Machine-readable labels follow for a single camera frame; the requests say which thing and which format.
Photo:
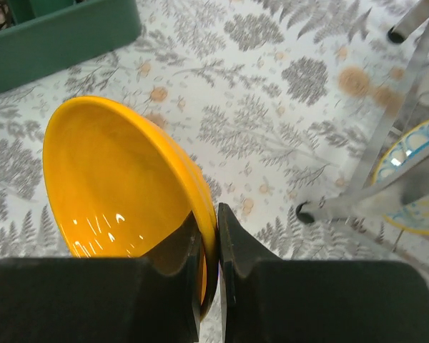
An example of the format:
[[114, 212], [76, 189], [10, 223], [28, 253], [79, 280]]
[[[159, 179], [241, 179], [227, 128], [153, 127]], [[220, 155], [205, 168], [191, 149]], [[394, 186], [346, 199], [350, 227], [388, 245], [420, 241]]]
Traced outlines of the yellow bowl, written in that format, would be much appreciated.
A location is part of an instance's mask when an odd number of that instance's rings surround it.
[[43, 143], [46, 192], [74, 257], [140, 257], [193, 214], [202, 238], [201, 313], [217, 288], [217, 219], [201, 169], [152, 121], [98, 96], [65, 101]]

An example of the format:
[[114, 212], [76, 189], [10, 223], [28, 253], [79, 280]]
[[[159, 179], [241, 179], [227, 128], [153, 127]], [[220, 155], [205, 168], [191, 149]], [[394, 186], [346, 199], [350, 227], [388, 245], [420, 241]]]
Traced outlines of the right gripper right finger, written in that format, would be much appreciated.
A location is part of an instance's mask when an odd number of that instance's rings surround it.
[[394, 261], [284, 260], [218, 207], [225, 342], [429, 342], [429, 288]]

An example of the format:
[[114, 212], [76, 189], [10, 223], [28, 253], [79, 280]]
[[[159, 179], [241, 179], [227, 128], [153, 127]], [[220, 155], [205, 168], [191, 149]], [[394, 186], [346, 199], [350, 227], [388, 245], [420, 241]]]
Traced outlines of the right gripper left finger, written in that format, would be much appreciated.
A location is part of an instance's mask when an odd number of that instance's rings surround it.
[[0, 259], [0, 342], [197, 342], [193, 215], [139, 258]]

